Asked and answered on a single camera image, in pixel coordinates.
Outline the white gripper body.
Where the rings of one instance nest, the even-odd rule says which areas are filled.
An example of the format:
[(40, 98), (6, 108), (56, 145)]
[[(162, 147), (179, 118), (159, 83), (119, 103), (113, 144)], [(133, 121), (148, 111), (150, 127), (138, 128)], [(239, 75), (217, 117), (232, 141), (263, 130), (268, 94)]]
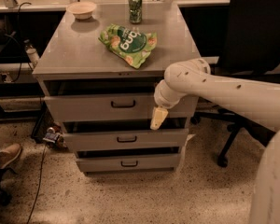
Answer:
[(158, 83), (154, 92), (156, 105), (165, 109), (171, 109), (176, 106), (184, 96), (186, 96), (185, 93), (170, 88), (164, 79)]

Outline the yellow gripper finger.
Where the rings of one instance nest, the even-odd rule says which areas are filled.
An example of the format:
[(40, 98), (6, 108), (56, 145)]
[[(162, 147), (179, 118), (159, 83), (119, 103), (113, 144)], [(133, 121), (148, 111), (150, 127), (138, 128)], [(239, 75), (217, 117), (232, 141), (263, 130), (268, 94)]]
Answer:
[(154, 107), (150, 122), (151, 130), (158, 130), (168, 115), (168, 110), (162, 107)]

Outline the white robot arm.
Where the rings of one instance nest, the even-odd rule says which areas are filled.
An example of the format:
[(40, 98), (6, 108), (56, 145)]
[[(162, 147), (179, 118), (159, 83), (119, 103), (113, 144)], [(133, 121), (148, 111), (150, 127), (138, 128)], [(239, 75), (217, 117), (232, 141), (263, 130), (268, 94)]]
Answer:
[(248, 224), (280, 224), (280, 84), (214, 76), (202, 58), (169, 65), (154, 93), (150, 128), (186, 95), (202, 97), (274, 132), (257, 172)]

